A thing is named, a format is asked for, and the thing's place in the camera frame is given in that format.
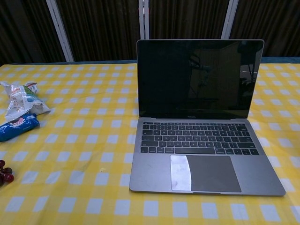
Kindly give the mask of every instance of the space gray laptop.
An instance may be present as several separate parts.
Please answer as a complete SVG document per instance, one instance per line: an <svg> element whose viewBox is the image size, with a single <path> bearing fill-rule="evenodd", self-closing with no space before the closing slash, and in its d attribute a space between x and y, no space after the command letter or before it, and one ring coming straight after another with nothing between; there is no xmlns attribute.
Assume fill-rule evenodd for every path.
<svg viewBox="0 0 300 225"><path fill-rule="evenodd" d="M129 189L284 195L247 116L262 40L140 40Z"/></svg>

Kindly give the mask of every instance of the black screen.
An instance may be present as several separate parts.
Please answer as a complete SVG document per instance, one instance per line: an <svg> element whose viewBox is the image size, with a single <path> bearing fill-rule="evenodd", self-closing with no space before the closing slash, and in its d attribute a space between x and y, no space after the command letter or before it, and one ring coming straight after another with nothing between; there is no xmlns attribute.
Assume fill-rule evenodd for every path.
<svg viewBox="0 0 300 225"><path fill-rule="evenodd" d="M153 118L246 118L262 40L140 40L139 114Z"/></svg>

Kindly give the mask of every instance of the yellow checkered tablecloth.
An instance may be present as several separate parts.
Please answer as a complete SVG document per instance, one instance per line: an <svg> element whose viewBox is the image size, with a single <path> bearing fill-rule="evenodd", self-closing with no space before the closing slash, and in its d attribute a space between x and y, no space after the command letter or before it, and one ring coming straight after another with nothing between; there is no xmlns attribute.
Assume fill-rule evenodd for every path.
<svg viewBox="0 0 300 225"><path fill-rule="evenodd" d="M0 224L299 224L300 65L262 64L249 120L284 197L132 193L136 64L4 65L0 80L37 82L51 108L0 144L15 181L0 187ZM1 122L8 106L0 95Z"/></svg>

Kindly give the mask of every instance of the curtain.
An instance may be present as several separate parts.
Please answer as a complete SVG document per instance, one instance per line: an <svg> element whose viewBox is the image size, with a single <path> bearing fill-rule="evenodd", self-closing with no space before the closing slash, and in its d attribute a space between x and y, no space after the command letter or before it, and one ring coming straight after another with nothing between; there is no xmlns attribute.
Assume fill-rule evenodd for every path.
<svg viewBox="0 0 300 225"><path fill-rule="evenodd" d="M150 39L221 38L229 0L149 0Z"/></svg>
<svg viewBox="0 0 300 225"><path fill-rule="evenodd" d="M299 0L239 0L230 38L260 38L264 56L300 56Z"/></svg>
<svg viewBox="0 0 300 225"><path fill-rule="evenodd" d="M0 65L65 61L45 1L0 1Z"/></svg>
<svg viewBox="0 0 300 225"><path fill-rule="evenodd" d="M136 59L137 0L56 0L75 61Z"/></svg>

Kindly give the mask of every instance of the blue snack package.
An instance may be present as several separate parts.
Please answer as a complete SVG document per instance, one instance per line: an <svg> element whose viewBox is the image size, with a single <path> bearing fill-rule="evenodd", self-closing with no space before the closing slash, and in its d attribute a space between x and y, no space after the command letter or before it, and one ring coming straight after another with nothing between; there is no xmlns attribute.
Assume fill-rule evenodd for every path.
<svg viewBox="0 0 300 225"><path fill-rule="evenodd" d="M0 142L7 141L39 126L36 114L25 114L0 126Z"/></svg>

